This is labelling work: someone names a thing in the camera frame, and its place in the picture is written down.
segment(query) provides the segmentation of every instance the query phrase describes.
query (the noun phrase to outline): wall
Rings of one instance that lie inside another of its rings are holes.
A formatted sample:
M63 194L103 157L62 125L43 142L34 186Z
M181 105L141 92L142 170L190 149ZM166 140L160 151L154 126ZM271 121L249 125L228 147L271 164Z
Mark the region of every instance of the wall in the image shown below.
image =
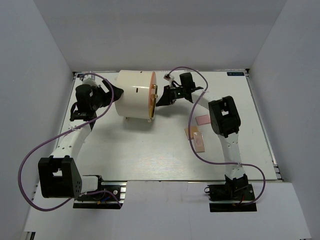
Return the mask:
M72 89L72 73L32 0L0 2L0 232L20 239L29 205L17 183L19 165L37 144L57 134ZM23 186L29 197L37 163L53 145L27 162Z
M282 176L320 240L320 1L289 0L250 70Z
M73 71L250 68L286 0L34 0Z

